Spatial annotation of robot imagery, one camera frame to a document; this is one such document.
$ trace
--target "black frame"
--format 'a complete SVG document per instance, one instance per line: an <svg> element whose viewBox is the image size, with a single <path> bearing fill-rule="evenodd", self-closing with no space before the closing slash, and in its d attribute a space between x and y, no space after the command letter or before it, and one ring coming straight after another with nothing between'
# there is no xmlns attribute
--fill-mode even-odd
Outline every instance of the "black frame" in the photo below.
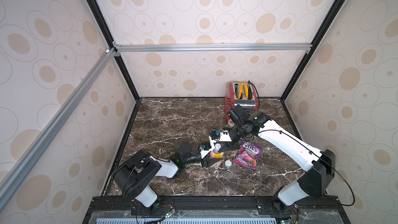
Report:
<svg viewBox="0 0 398 224"><path fill-rule="evenodd" d="M323 196L321 198L306 197L296 202L300 214L301 209L327 210L337 209L344 224L351 224L343 206L334 202L336 196L331 199ZM198 197L198 196L162 196L161 205L173 205L177 211L216 211L216 210L257 210L260 215L269 215L274 218L289 218L291 211L283 214L275 213L271 208L272 197ZM142 217L161 218L168 211L159 210L155 214L148 212L138 201L129 201L124 197L93 197L90 207L84 217L83 224L88 223L94 211L131 211L131 216L137 214Z"/></svg>
<svg viewBox="0 0 398 224"><path fill-rule="evenodd" d="M110 191L110 189L112 187L112 182L113 182L113 180L112 180L112 172L115 171L117 166L119 166L120 159L121 159L121 157L123 155L124 148L126 147L127 140L129 139L129 135L130 135L130 132L131 132L132 124L134 123L135 117L136 117L137 112L138 112L138 108L140 107L140 103L141 103L141 99L135 103L134 109L132 110L132 114L130 116L129 122L128 122L127 127L126 127L126 130L125 130L125 132L123 134L123 137L122 137L122 140L120 142L120 145L117 148L116 156L115 156L115 159L114 159L114 161L112 163L112 167L111 167L111 169L109 171L109 174L107 176L107 179L105 181L106 183L105 183L104 188L102 190L102 194L101 194L102 196L108 196L109 195L109 191Z"/></svg>
<svg viewBox="0 0 398 224"><path fill-rule="evenodd" d="M97 1L96 0L86 0L86 1L94 15L94 18L97 21L99 28L101 29L103 36L105 37L105 40L106 40L108 46L114 47L117 51L117 47L115 47L114 42L113 42L112 34L108 28L108 25L106 24L105 18L102 15L101 9L98 6ZM139 101L140 97L138 95L138 91L135 88L134 83L132 82L130 74L128 73L126 65L124 64L119 52L117 52L117 56L115 56L115 60L116 60L117 65L119 66L119 69L129 87L135 101Z"/></svg>
<svg viewBox="0 0 398 224"><path fill-rule="evenodd" d="M289 114L289 111L285 105L285 100L289 93L291 92L292 88L296 84L298 78L300 77L301 73L303 72L305 66L309 62L310 58L314 54L315 50L319 46L322 38L326 34L328 28L330 27L331 23L333 22L334 18L336 17L338 11L341 9L343 3L345 0L335 0L332 7L330 8L328 14L326 15L320 29L316 33L313 41L312 41L312 48L311 50L304 55L302 61L300 62L299 66L297 67L295 73L293 74L293 77L291 78L290 82L288 83L285 91L283 92L282 96L280 97L283 109L285 110L287 117L289 119L289 122L291 123L294 132L298 138L300 138L299 132L297 131L296 126L294 125L294 122ZM109 28L106 24L106 21L102 15L102 12L98 6L98 3L96 0L87 0L87 3L94 15L94 18L97 21L97 24L99 28L101 29L102 34L105 37L105 40L109 47L115 47L115 44L113 42L113 37L111 32L109 31ZM136 105L133 109L132 115L129 119L129 122L127 124L126 131L123 135L121 145L117 151L116 159L112 164L111 171L113 171L117 165L120 162L121 154L124 150L124 147L127 142L127 138L130 134L132 124L134 122L135 116L138 112L138 107L140 105L141 98L139 97L139 94L137 92L137 89L134 86L134 83L132 82L132 79L127 71L127 68L120 56L119 53L117 53L117 56L115 57L115 60L120 68L120 71L123 74L123 77L125 78L127 85L129 89L131 90L134 99L136 100ZM106 195L109 193L109 188L111 186L111 178L108 176L107 178L107 184L106 187L103 190L103 193ZM265 203L265 207L259 208L254 202L254 197L192 197L192 196L165 196L162 197L162 200L164 202L172 202L177 209L179 210L216 210L216 209L222 209L222 210L237 210L237 209L257 209L259 210L260 214L269 214L271 217L284 217L289 215L290 212L285 214L285 215L276 215L273 213L272 210L270 210L270 202L272 197L260 197L262 201ZM339 211L344 223L350 224L350 221L348 220L348 217L343 209L343 207L339 204L336 204L335 202L329 200L326 197L322 198L305 198L297 202L299 208L315 208L315 209L326 209L326 208L335 208ZM138 214L140 215L145 215L147 213L144 212L141 204L136 201L128 201L123 197L94 197L92 200L92 203L86 213L85 219L83 223L88 223L91 214L93 211L111 211L111 210L126 210L126 209L133 209L132 215L135 214L135 210L138 210Z"/></svg>
<svg viewBox="0 0 398 224"><path fill-rule="evenodd" d="M295 73L293 74L291 80L286 86L285 91L281 96L281 101L285 101L289 93L292 91L293 87L295 86L297 80L299 79L301 73L304 71L307 63L310 61L312 55L314 54L315 50L318 48L319 44L321 43L323 37L325 36L328 28L332 24L333 20L335 19L337 13L341 9L342 5L344 4L345 0L334 0L333 5L331 6L329 12L327 13L324 21L322 22L318 32L316 33L314 39L312 40L311 50L304 55L302 58L299 66L297 67Z"/></svg>

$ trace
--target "label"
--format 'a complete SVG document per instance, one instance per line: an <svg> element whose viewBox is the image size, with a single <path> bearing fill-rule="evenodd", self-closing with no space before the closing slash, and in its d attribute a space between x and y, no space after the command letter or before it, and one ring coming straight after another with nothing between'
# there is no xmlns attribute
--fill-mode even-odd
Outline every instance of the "label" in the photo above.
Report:
<svg viewBox="0 0 398 224"><path fill-rule="evenodd" d="M243 146L243 148L253 152L254 154L258 154L258 149L256 149L255 147L253 147L253 146L251 146L251 145L249 145L247 143L243 143L242 146Z"/></svg>

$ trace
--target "clear plastic sheet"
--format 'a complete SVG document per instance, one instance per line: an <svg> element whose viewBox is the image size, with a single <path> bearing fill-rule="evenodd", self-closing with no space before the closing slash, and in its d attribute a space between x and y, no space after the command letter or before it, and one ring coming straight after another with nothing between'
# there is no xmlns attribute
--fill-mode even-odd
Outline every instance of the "clear plastic sheet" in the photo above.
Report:
<svg viewBox="0 0 398 224"><path fill-rule="evenodd" d="M300 209L300 211L298 224L344 224L337 209L324 211Z"/></svg>
<svg viewBox="0 0 398 224"><path fill-rule="evenodd" d="M177 211L173 220L179 218L250 218L260 217L257 210L197 210L197 211Z"/></svg>
<svg viewBox="0 0 398 224"><path fill-rule="evenodd" d="M220 211L177 211L170 217L172 220L180 218L258 218L260 217L257 210L220 210ZM98 218L133 218L130 211L94 211L88 224L96 224Z"/></svg>
<svg viewBox="0 0 398 224"><path fill-rule="evenodd" d="M134 218L135 215L131 215L131 211L93 211L91 214L91 218L88 221L88 224L96 224L98 218ZM137 216L138 222L141 219L141 216Z"/></svg>

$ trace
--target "pink bottle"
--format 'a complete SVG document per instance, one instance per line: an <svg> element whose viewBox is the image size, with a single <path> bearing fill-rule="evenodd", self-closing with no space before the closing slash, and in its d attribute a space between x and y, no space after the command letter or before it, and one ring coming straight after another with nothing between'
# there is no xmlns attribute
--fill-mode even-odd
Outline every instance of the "pink bottle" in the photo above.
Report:
<svg viewBox="0 0 398 224"><path fill-rule="evenodd" d="M216 144L214 150L210 152L210 158L222 158L224 152L218 152L221 149L220 144ZM212 165L212 167L219 167L221 165L222 160L216 162Z"/></svg>

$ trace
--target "plastic bottle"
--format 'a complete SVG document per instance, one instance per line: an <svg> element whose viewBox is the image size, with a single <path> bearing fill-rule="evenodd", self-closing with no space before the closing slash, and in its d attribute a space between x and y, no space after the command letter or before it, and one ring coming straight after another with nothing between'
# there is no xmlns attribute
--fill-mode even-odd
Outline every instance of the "plastic bottle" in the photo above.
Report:
<svg viewBox="0 0 398 224"><path fill-rule="evenodd" d="M221 144L216 144L214 150L210 152L210 158L222 158L224 152L218 152L221 149ZM212 167L219 167L221 165L222 160L216 162L212 165Z"/></svg>
<svg viewBox="0 0 398 224"><path fill-rule="evenodd" d="M229 119L229 120L228 120L228 125L227 125L227 126L228 126L229 128L232 128L232 127L234 127L234 125L235 125L235 123L232 121L232 119Z"/></svg>

